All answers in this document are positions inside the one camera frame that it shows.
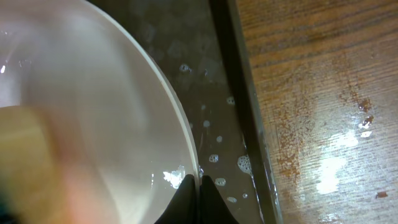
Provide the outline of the green and yellow sponge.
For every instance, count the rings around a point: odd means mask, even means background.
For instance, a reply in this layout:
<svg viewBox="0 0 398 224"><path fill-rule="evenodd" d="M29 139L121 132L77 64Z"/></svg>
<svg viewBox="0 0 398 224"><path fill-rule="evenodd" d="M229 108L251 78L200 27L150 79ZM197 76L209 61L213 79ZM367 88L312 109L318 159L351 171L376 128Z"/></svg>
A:
<svg viewBox="0 0 398 224"><path fill-rule="evenodd" d="M1 223L96 223L84 192L65 180L41 117L1 108Z"/></svg>

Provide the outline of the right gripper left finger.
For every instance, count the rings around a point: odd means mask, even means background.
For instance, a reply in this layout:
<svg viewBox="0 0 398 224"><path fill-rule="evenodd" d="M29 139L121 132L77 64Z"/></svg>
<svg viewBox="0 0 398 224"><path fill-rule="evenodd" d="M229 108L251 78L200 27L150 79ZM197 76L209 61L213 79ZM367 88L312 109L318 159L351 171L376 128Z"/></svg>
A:
<svg viewBox="0 0 398 224"><path fill-rule="evenodd" d="M155 224L196 224L197 191L195 178L191 174L184 177L167 208Z"/></svg>

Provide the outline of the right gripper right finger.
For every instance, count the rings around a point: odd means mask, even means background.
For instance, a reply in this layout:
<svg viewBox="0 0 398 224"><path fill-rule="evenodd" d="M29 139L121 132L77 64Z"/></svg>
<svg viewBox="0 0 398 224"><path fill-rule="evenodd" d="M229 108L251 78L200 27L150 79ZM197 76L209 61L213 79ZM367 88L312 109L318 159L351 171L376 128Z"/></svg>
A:
<svg viewBox="0 0 398 224"><path fill-rule="evenodd" d="M201 224L239 224L208 175L202 177L199 201Z"/></svg>

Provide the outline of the white plate with red stain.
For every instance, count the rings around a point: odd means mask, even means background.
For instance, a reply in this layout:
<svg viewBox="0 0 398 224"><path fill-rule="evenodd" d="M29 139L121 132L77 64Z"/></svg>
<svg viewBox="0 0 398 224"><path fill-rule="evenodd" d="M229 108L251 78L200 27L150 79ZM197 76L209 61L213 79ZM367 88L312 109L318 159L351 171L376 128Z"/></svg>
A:
<svg viewBox="0 0 398 224"><path fill-rule="evenodd" d="M88 1L1 2L1 108L47 127L65 180L96 223L155 223L198 161L161 69Z"/></svg>

